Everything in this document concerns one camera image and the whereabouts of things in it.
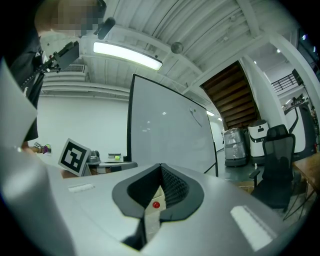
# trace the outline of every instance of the whiteboard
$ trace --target whiteboard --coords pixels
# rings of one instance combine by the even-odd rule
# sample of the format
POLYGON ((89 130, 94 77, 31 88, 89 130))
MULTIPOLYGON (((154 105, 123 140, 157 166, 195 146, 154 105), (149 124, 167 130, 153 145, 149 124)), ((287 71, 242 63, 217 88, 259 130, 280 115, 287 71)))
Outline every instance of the whiteboard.
POLYGON ((133 74, 127 155, 138 166, 166 163, 205 173, 216 163, 206 109, 159 83, 133 74))

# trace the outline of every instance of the staircase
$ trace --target staircase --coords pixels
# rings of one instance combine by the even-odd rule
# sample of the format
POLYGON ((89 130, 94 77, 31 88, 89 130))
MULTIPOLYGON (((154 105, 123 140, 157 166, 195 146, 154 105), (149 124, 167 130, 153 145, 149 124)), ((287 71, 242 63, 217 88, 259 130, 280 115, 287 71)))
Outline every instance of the staircase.
POLYGON ((219 111, 225 130, 246 128, 260 119, 246 75, 237 61, 201 86, 219 111))

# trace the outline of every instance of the person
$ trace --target person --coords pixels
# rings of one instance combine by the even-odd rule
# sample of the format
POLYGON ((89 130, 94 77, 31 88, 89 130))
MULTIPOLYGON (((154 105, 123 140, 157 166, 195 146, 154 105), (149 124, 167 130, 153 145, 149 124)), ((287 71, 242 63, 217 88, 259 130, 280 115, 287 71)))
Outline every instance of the person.
MULTIPOLYGON (((28 0, 19 3, 12 1, 11 4, 18 5, 18 8, 12 6, 8 9, 14 10, 20 23, 16 28, 4 26, 7 29, 5 35, 10 40, 2 46, 5 49, 2 55, 24 95, 37 109, 44 74, 37 75, 26 87, 22 84, 45 62, 40 36, 50 31, 74 37, 94 32, 103 22, 107 6, 103 0, 28 0)), ((37 119, 31 125, 22 148, 27 149, 28 141, 36 138, 37 119)))

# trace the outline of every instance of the red button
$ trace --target red button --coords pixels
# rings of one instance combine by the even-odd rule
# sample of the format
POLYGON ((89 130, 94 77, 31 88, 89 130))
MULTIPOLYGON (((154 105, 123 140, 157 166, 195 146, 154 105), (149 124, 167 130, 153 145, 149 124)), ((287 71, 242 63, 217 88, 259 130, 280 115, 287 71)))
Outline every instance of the red button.
POLYGON ((155 202, 152 204, 152 206, 153 206, 154 208, 158 209, 158 208, 160 207, 160 203, 157 202, 157 201, 155 201, 155 202))

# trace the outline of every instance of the black mesh chair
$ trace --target black mesh chair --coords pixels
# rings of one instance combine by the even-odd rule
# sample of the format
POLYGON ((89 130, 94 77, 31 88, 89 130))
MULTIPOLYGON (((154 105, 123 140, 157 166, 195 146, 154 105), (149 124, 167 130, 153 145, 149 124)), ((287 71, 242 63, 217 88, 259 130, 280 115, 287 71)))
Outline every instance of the black mesh chair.
POLYGON ((250 174, 254 179, 252 196, 273 209, 287 210, 292 194, 292 161, 296 137, 289 134, 284 124, 268 130, 263 142, 265 157, 262 181, 257 185, 259 170, 250 174))

